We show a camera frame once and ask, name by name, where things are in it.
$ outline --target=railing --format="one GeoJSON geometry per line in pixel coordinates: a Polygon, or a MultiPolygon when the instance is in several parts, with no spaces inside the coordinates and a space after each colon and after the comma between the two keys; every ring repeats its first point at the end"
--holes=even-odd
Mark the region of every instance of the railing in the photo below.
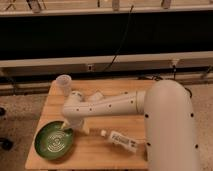
{"type": "Polygon", "coordinates": [[[213,0],[0,0],[0,16],[212,10],[213,0]]]}

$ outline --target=cable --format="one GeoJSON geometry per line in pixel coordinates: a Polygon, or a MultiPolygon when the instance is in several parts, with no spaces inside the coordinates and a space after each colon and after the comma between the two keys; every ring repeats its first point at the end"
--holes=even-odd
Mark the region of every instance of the cable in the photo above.
{"type": "Polygon", "coordinates": [[[117,56],[119,55],[120,50],[121,50],[121,48],[123,47],[123,45],[124,45],[124,43],[125,43],[125,40],[126,40],[126,37],[127,37],[127,33],[128,33],[128,31],[129,31],[129,24],[130,24],[131,14],[132,14],[133,8],[134,8],[134,5],[131,6],[131,9],[130,9],[130,11],[129,11],[128,20],[127,20],[127,24],[126,24],[126,28],[125,28],[125,32],[124,32],[123,38],[122,38],[122,40],[121,40],[121,43],[120,43],[120,45],[119,45],[119,48],[118,48],[117,51],[115,52],[115,56],[114,56],[114,58],[112,59],[112,61],[103,69],[102,72],[106,72],[106,71],[113,65],[115,59],[116,59],[117,56]]]}
{"type": "Polygon", "coordinates": [[[172,68],[173,68],[173,73],[174,73],[174,80],[176,80],[176,72],[177,72],[176,66],[173,65],[172,68]]]}
{"type": "Polygon", "coordinates": [[[189,96],[190,98],[192,98],[192,91],[189,88],[184,87],[188,92],[189,92],[189,96]]]}

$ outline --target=black wall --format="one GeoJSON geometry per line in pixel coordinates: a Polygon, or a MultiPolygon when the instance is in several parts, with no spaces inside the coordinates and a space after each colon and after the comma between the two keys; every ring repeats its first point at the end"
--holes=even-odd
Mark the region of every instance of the black wall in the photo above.
{"type": "MultiPolygon", "coordinates": [[[[128,14],[0,18],[0,58],[113,55],[128,14]]],[[[213,50],[213,11],[132,14],[121,54],[213,50]]]]}

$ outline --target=electrical outlet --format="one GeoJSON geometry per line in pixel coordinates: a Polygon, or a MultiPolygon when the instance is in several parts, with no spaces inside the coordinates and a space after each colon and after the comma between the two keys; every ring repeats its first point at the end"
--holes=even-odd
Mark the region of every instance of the electrical outlet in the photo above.
{"type": "Polygon", "coordinates": [[[95,65],[94,64],[86,64],[86,71],[87,72],[94,72],[95,65]]]}

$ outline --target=metal bar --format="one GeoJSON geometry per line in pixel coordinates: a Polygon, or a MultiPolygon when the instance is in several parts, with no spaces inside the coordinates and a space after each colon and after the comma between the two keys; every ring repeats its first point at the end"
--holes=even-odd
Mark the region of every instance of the metal bar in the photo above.
{"type": "MultiPolygon", "coordinates": [[[[178,12],[178,11],[209,11],[213,10],[213,4],[208,5],[188,5],[188,6],[171,6],[164,10],[162,7],[134,7],[133,13],[155,13],[155,12],[178,12]]],[[[127,13],[129,8],[120,8],[117,13],[127,13]]],[[[92,14],[113,14],[112,8],[96,9],[70,9],[70,10],[45,10],[40,13],[32,11],[5,11],[0,13],[0,17],[20,17],[20,16],[58,16],[58,15],[92,15],[92,14]]]]}
{"type": "MultiPolygon", "coordinates": [[[[98,64],[109,63],[114,56],[93,56],[93,57],[59,57],[44,59],[18,59],[0,60],[0,68],[7,67],[27,67],[27,66],[52,66],[69,64],[98,64]]],[[[213,51],[205,52],[180,52],[180,53],[161,53],[161,54],[138,54],[138,55],[119,55],[115,63],[124,62],[144,62],[144,61],[166,61],[173,59],[213,59],[213,51]]]]}

